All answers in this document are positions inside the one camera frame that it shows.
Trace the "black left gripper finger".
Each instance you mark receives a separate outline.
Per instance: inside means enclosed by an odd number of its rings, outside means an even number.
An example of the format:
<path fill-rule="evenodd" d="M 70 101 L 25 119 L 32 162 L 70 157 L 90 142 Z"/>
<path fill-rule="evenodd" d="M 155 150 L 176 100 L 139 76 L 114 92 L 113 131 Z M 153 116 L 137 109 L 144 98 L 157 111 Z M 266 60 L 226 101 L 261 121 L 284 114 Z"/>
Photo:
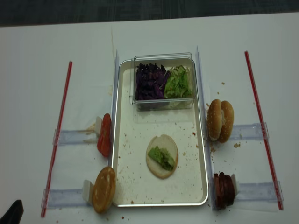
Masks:
<path fill-rule="evenodd" d="M 16 200 L 0 218 L 0 224 L 19 224 L 24 213 L 22 200 Z"/>

